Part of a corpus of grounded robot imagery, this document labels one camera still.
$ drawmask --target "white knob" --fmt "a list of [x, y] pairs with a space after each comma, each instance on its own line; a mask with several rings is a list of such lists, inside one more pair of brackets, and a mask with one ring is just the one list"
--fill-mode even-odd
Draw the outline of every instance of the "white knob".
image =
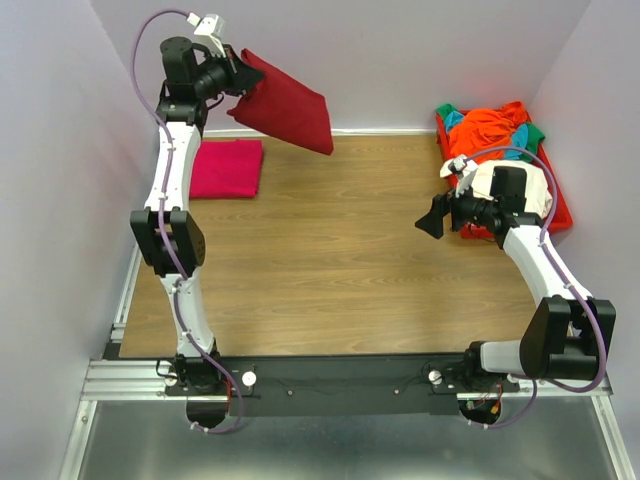
[[429, 372], [429, 381], [434, 385], [440, 385], [442, 383], [442, 374], [437, 370], [431, 370]]
[[242, 374], [242, 383], [244, 383], [246, 387], [252, 387], [255, 385], [257, 379], [258, 377], [256, 377], [256, 374], [251, 371], [244, 372]]

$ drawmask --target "screw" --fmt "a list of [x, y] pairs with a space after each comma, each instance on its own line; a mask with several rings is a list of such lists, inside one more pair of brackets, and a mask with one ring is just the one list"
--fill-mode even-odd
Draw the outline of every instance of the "screw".
[[429, 372], [429, 381], [434, 385], [440, 385], [442, 383], [442, 374], [438, 370], [431, 370]]

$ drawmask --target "pink folded towel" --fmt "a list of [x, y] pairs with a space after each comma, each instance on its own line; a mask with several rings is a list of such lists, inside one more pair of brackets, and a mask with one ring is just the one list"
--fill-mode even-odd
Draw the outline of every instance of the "pink folded towel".
[[189, 197], [255, 197], [261, 166], [260, 140], [202, 142], [193, 164]]

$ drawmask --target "metal floor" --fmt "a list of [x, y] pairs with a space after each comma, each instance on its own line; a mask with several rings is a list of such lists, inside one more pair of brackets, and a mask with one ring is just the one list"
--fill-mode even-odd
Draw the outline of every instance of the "metal floor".
[[[525, 403], [507, 399], [505, 414]], [[79, 478], [617, 478], [595, 412], [588, 397], [546, 397], [503, 430], [426, 414], [261, 417], [215, 437], [189, 429], [180, 401], [99, 402]]]

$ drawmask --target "light purple wall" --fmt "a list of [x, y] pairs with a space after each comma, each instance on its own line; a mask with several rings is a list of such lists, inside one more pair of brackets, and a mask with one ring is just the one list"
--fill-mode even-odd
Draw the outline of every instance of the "light purple wall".
[[640, 471], [640, 2], [593, 0], [537, 94], [575, 227], [559, 251], [618, 316], [609, 359], [613, 406]]
[[155, 129], [88, 1], [5, 1], [0, 44], [0, 477], [47, 480], [113, 321]]
[[[140, 23], [179, 7], [218, 13], [225, 41], [247, 47], [327, 97], [334, 128], [435, 127], [443, 102], [461, 108], [530, 101], [588, 0], [91, 0], [123, 61]], [[152, 25], [140, 79], [156, 101], [160, 42], [190, 35], [178, 18]], [[238, 128], [223, 112], [209, 129]]]

